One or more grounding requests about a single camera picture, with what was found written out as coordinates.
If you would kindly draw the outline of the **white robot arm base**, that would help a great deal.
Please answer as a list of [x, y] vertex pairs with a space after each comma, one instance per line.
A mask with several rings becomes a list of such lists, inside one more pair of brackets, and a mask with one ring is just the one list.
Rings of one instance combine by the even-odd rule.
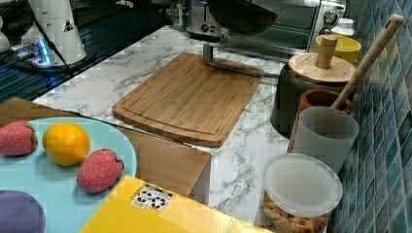
[[33, 25], [21, 37], [23, 67], [40, 72], [70, 72], [86, 66], [95, 50], [82, 42], [70, 0], [24, 0]]

